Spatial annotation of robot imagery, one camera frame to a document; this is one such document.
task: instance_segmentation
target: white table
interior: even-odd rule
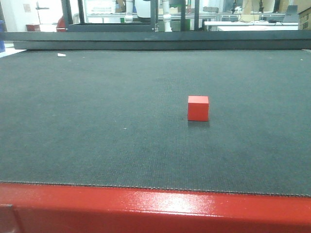
[[[298,30],[298,26],[218,26],[217,31],[295,31]]]
[[[268,21],[255,21],[255,22],[228,22],[228,21],[206,21],[205,26],[298,26],[297,22],[294,23],[269,23]]]

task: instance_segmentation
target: red table edge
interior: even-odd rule
[[[211,224],[213,227],[219,227],[217,232],[222,232],[221,229],[227,231],[229,228],[226,228],[226,224],[234,226],[231,232],[248,232],[245,231],[245,226],[256,227],[257,230],[253,229],[250,232],[263,232],[263,229],[283,233],[311,232],[310,197],[0,183],[0,207],[12,209],[15,216],[18,216],[17,222],[22,225],[31,224],[29,221],[32,220],[27,218],[27,215],[23,217],[23,211],[31,210],[33,216],[41,217],[42,213],[46,213],[48,221],[51,220],[49,213],[55,211],[66,212],[66,217],[73,216],[74,213],[130,216],[130,220],[122,218],[118,221],[118,224],[125,225],[130,224],[126,221],[143,222],[144,219],[149,219],[148,217],[153,217],[159,222],[160,219],[171,219],[174,225],[166,223],[170,232],[178,232],[174,230],[177,227],[176,221],[183,227],[193,227],[193,223],[198,221],[199,225],[203,224],[208,229]],[[159,222],[147,226],[150,227],[150,232],[156,232],[155,228]],[[139,231],[128,229],[127,232]]]

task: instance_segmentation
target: table surface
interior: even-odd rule
[[[205,26],[298,26],[297,22],[293,23],[269,23],[268,21],[255,21],[255,22],[228,22],[228,21],[205,21]]]
[[[0,58],[0,181],[310,196],[310,67],[302,50]],[[187,121],[188,95],[209,122]]]
[[[295,31],[298,30],[298,26],[257,26],[257,25],[251,25],[251,26],[218,26],[218,31]]]

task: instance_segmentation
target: metal pole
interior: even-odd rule
[[[181,0],[180,31],[186,30],[186,1]]]
[[[194,6],[194,30],[199,30],[199,12],[200,12],[200,0],[195,0]]]
[[[85,24],[82,0],[78,0],[80,24]]]

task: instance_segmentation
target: cardboard box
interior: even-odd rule
[[[311,30],[311,7],[299,13],[299,30]]]
[[[26,24],[26,28],[28,32],[39,32],[40,30],[40,25],[39,24]]]

